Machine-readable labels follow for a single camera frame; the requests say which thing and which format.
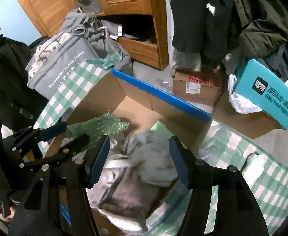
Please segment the grey clothes pile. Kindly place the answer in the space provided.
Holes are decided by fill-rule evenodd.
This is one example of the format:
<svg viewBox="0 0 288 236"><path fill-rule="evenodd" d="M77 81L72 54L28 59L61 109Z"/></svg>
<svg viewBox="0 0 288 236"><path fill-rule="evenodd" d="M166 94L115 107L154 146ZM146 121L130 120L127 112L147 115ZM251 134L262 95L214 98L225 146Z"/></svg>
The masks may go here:
<svg viewBox="0 0 288 236"><path fill-rule="evenodd" d="M97 19L93 13L83 13L78 9L69 12L61 24L60 32L80 35L87 41L91 54L88 62L96 62L102 68L113 67L133 76L131 55L113 36L118 34L118 25Z"/></svg>

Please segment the dark green hanging jacket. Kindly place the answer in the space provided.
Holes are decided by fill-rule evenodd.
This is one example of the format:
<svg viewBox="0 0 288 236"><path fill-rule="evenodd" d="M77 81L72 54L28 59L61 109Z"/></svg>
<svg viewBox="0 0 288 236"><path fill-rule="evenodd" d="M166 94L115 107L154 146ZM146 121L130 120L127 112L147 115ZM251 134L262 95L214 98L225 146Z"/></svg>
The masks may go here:
<svg viewBox="0 0 288 236"><path fill-rule="evenodd" d="M288 11L279 0L234 0L242 59L264 58L288 42Z"/></svg>

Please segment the white plastic bag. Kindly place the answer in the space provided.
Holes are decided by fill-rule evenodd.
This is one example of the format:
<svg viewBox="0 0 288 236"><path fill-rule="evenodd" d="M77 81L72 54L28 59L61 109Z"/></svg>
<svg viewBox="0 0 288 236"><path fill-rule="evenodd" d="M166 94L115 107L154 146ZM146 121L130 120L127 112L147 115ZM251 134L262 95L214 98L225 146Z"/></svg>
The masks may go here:
<svg viewBox="0 0 288 236"><path fill-rule="evenodd" d="M237 113L240 114L251 114L263 111L260 107L253 104L247 98L239 95L234 87L236 86L237 78L235 75L230 74L228 77L228 99L231 106Z"/></svg>

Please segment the black hanging coat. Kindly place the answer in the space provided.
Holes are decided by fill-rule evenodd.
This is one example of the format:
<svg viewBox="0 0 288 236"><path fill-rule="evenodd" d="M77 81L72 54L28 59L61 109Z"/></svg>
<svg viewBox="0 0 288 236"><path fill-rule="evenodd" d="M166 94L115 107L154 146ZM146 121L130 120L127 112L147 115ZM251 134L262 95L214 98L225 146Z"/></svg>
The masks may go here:
<svg viewBox="0 0 288 236"><path fill-rule="evenodd" d="M219 59L231 49L234 0L171 0L171 10L172 45L180 52Z"/></svg>

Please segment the grey plush slipper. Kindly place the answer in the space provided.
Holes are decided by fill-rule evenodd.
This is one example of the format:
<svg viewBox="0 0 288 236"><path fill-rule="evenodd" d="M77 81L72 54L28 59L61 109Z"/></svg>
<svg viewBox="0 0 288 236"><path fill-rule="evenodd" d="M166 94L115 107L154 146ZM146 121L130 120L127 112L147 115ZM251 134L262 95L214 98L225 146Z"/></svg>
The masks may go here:
<svg viewBox="0 0 288 236"><path fill-rule="evenodd" d="M169 188L143 182L140 166L125 167L106 190L98 208L117 221L117 227L131 234L148 231L146 220L158 208Z"/></svg>

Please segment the light green cloth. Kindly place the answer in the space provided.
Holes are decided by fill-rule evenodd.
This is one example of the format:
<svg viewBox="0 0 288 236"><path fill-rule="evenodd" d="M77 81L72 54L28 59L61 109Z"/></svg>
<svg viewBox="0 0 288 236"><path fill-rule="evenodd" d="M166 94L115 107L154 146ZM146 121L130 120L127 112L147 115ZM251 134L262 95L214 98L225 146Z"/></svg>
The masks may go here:
<svg viewBox="0 0 288 236"><path fill-rule="evenodd" d="M172 133L165 126L165 124L163 124L159 120L157 120L156 123L152 126L151 131L159 132L165 136L172 135Z"/></svg>

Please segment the green checked tablecloth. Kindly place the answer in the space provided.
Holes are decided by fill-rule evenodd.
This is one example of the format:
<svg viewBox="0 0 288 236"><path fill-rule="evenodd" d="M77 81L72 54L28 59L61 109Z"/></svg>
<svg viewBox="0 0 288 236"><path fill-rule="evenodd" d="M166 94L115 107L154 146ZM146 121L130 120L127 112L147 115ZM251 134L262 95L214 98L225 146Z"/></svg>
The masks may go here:
<svg viewBox="0 0 288 236"><path fill-rule="evenodd" d="M263 213L270 235L280 235L288 224L288 164L217 122L199 108L117 70L81 63L49 100L35 128L48 128L68 110L77 123L111 113L140 131L157 120L209 165L237 167L254 175L251 191Z"/></svg>

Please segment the white grey socks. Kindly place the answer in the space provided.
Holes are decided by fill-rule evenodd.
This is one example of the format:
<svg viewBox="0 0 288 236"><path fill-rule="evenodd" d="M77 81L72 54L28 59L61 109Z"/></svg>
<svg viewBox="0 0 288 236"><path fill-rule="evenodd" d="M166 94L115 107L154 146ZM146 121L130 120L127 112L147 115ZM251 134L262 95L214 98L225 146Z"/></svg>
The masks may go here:
<svg viewBox="0 0 288 236"><path fill-rule="evenodd" d="M169 138L160 131L130 134L125 139L123 154L139 170L141 181L168 188L178 179L169 151Z"/></svg>

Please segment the small cardboard box red contents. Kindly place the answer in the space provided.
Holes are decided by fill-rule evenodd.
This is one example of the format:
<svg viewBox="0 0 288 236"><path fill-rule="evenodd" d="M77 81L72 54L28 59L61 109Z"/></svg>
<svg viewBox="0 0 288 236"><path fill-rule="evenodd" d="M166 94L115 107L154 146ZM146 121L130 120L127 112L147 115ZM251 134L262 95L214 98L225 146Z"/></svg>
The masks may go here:
<svg viewBox="0 0 288 236"><path fill-rule="evenodd" d="M221 95L222 79L214 73L177 70L172 95L189 102L214 106Z"/></svg>

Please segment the white mesh bath sponge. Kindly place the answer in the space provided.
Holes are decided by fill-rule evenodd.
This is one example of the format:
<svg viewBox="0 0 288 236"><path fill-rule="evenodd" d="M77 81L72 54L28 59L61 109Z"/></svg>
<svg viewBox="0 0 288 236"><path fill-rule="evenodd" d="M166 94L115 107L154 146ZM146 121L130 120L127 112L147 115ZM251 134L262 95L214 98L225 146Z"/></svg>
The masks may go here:
<svg viewBox="0 0 288 236"><path fill-rule="evenodd" d="M133 167L129 163L128 156L109 151L109 155L106 163L104 164L99 182L95 184L93 188L86 190L91 208L99 212L102 216L106 217L115 226L118 224L117 221L112 217L108 217L106 213L102 212L98 208L98 204L106 190L112 186L113 182L119 175L121 175L122 170L125 167Z"/></svg>

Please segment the brown cardboard box under teal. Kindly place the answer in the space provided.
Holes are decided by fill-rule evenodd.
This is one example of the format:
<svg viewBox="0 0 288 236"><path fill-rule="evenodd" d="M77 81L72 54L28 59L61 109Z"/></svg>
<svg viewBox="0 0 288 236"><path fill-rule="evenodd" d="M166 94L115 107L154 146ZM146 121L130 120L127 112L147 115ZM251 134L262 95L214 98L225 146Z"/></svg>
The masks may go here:
<svg viewBox="0 0 288 236"><path fill-rule="evenodd" d="M284 129L264 111L250 114L237 113L229 102L227 89L222 91L215 104L212 118L251 139L261 137L274 129Z"/></svg>

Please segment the teal rectangular box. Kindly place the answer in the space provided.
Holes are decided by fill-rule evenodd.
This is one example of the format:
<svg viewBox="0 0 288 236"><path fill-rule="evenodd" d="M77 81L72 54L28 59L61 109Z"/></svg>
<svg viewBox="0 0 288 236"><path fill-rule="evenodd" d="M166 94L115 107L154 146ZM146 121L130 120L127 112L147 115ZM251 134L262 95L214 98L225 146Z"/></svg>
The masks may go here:
<svg viewBox="0 0 288 236"><path fill-rule="evenodd" d="M255 59L236 70L235 92L260 107L288 130L288 86Z"/></svg>

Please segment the grey printed tote bag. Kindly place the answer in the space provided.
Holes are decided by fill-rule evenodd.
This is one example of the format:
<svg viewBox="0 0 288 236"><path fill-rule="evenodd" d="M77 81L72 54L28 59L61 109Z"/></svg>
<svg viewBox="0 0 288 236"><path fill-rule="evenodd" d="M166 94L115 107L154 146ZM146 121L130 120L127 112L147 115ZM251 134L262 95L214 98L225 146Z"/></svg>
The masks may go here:
<svg viewBox="0 0 288 236"><path fill-rule="evenodd" d="M27 86L50 99L82 62L98 58L84 33L63 31L39 45L26 66Z"/></svg>

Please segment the cardboard box blue rim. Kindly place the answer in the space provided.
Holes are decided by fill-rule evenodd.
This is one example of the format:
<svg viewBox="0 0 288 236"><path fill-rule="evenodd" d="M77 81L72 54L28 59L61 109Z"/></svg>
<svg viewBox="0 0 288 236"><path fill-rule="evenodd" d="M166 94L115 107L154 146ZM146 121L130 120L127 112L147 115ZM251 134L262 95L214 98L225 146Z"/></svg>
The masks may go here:
<svg viewBox="0 0 288 236"><path fill-rule="evenodd" d="M176 235L190 201L190 192L175 173L168 140L177 136L197 152L212 116L171 94L117 70L84 64L58 88L37 126L50 127L71 109L68 124L111 114L128 125L114 135L108 167L87 194L98 207L100 226L128 235Z"/></svg>

